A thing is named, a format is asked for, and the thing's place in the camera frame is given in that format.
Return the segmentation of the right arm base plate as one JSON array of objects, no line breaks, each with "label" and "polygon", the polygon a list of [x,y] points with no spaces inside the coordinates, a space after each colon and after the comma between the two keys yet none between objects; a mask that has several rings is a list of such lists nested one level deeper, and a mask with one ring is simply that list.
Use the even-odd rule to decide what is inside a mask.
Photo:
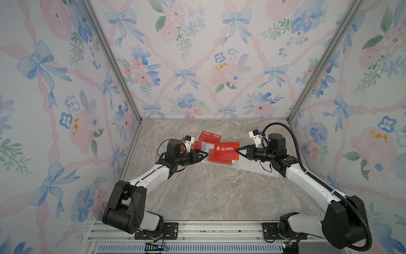
[{"label": "right arm base plate", "polygon": [[279,222],[264,222],[261,223],[263,238],[266,241],[276,240],[296,240],[301,233],[293,232],[292,229],[286,224]]}]

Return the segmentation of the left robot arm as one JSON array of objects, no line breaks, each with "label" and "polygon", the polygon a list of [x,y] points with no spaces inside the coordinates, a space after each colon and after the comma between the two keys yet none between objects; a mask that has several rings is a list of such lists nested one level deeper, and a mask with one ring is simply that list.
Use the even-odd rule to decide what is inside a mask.
[{"label": "left robot arm", "polygon": [[145,209],[147,195],[181,172],[178,167],[185,169],[208,157],[208,153],[191,148],[194,139],[167,141],[166,152],[159,155],[149,171],[129,182],[118,181],[115,184],[102,217],[105,225],[130,235],[139,232],[151,239],[158,239],[164,234],[163,216]]}]

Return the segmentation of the red card 100 percent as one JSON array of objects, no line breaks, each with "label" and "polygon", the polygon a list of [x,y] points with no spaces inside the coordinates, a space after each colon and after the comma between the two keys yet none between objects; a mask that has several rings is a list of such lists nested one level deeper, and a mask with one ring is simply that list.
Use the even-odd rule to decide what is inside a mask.
[{"label": "red card 100 percent", "polygon": [[240,148],[240,142],[219,142],[214,144],[213,158],[215,161],[231,162],[239,160],[236,152]]}]

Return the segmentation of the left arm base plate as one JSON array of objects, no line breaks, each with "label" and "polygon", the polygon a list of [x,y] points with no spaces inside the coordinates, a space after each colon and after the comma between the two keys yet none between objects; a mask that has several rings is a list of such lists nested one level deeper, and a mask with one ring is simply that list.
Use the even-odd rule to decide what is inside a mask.
[{"label": "left arm base plate", "polygon": [[178,222],[160,222],[155,230],[141,230],[134,235],[135,240],[177,240]]}]

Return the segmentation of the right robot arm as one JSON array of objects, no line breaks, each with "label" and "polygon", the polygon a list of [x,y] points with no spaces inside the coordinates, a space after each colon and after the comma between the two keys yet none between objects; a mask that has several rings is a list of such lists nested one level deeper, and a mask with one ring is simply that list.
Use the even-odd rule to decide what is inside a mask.
[{"label": "right robot arm", "polygon": [[317,237],[327,240],[337,249],[352,249],[365,252],[372,248],[371,234],[364,202],[358,196],[348,196],[337,188],[333,188],[307,169],[300,156],[300,149],[293,131],[285,124],[290,133],[296,150],[296,156],[289,155],[286,140],[282,134],[266,131],[249,132],[254,144],[237,148],[240,156],[255,162],[269,162],[271,170],[277,171],[282,177],[294,182],[323,209],[323,217],[312,217],[291,212],[280,217],[278,233],[283,238],[295,238],[293,243],[283,242],[285,254],[298,254],[299,243],[306,237]]}]

